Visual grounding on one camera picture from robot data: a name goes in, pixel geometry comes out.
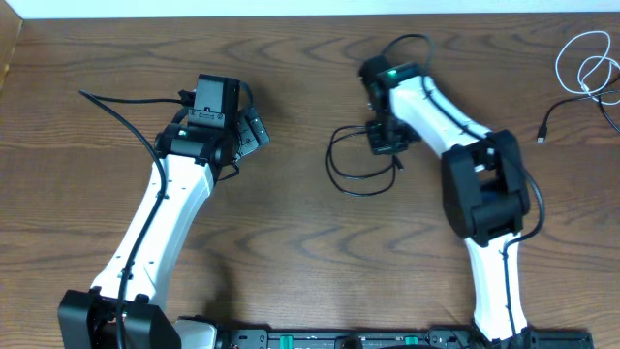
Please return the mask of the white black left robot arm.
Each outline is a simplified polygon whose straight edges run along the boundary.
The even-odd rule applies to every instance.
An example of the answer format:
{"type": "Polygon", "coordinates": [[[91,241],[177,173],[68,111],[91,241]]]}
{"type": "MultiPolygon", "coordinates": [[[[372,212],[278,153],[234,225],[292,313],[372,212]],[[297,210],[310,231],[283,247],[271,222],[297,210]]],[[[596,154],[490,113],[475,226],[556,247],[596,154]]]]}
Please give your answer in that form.
{"type": "Polygon", "coordinates": [[[201,74],[181,91],[181,110],[149,142],[148,187],[124,238],[86,292],[69,290],[57,309],[67,348],[220,348],[215,325],[200,316],[165,314],[174,267],[190,227],[224,180],[223,168],[266,145],[270,137],[238,79],[201,74]]]}

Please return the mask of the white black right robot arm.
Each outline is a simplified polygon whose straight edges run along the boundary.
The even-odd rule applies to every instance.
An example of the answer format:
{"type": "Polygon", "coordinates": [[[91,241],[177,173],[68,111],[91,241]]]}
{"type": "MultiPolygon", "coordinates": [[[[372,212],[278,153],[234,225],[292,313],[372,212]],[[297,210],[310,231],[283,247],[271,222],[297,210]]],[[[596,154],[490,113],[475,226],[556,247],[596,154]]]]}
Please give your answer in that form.
{"type": "Polygon", "coordinates": [[[443,210],[470,256],[474,324],[488,345],[525,331],[518,246],[530,201],[515,136],[492,132],[452,104],[415,63],[365,61],[359,79],[376,118],[367,123],[376,155],[395,155],[424,142],[440,159],[443,210]]]}

